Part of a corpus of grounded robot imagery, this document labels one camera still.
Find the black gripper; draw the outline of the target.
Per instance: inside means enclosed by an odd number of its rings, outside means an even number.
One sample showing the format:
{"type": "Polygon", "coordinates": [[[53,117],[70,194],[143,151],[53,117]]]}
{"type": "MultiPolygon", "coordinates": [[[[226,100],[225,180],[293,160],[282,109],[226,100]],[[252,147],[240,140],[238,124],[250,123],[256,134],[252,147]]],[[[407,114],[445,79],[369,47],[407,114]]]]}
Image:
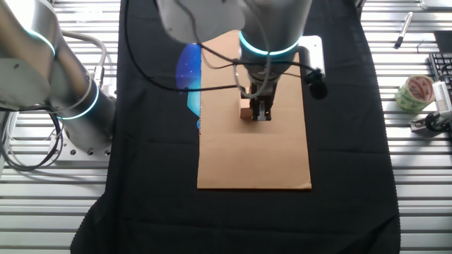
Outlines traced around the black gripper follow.
{"type": "Polygon", "coordinates": [[[253,111],[252,120],[258,121],[260,115],[261,121],[270,121],[271,113],[266,110],[266,102],[272,102],[275,97],[275,82],[272,80],[264,83],[262,80],[250,82],[250,93],[252,99],[257,99],[260,102],[251,102],[251,109],[253,111]]]}

